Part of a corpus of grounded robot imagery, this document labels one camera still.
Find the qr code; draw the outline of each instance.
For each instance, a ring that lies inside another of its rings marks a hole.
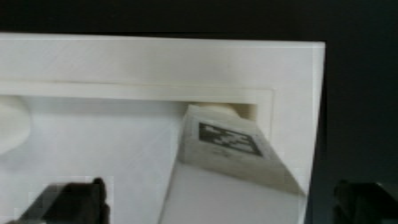
[[[198,140],[239,152],[262,156],[252,137],[204,123],[198,123]]]

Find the black background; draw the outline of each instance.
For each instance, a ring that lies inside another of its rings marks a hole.
[[[398,183],[394,0],[0,0],[0,30],[324,41],[305,223],[332,223],[339,179]]]

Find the white cardboard box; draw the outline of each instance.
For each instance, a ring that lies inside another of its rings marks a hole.
[[[22,190],[31,187],[33,198],[54,180],[101,175],[113,223],[156,223],[182,102],[255,106],[253,121],[307,194],[323,51],[312,42],[1,34],[0,94],[26,97],[33,123],[26,143],[0,157],[0,221],[28,207]]]

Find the white panel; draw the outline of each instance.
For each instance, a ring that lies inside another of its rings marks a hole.
[[[0,223],[51,183],[104,178],[109,223],[154,224],[163,205],[182,103],[26,98],[31,136],[0,157]]]

